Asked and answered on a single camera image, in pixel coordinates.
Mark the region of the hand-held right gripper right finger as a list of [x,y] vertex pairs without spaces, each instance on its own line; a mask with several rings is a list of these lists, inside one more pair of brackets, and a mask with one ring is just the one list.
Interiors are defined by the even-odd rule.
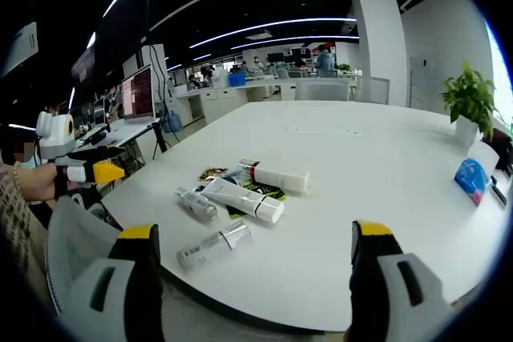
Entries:
[[436,341],[454,312],[442,281],[385,225],[352,223],[350,341]]

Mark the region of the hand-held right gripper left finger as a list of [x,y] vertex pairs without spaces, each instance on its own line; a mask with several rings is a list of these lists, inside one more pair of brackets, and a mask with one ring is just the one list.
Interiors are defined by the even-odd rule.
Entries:
[[120,232],[71,285],[60,322],[77,341],[162,341],[159,227]]

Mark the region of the person's left hand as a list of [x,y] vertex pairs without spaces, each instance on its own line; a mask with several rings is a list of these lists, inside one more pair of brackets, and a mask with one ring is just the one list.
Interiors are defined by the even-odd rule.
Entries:
[[53,163],[36,168],[16,167],[22,197],[28,202],[44,202],[55,198],[58,169]]

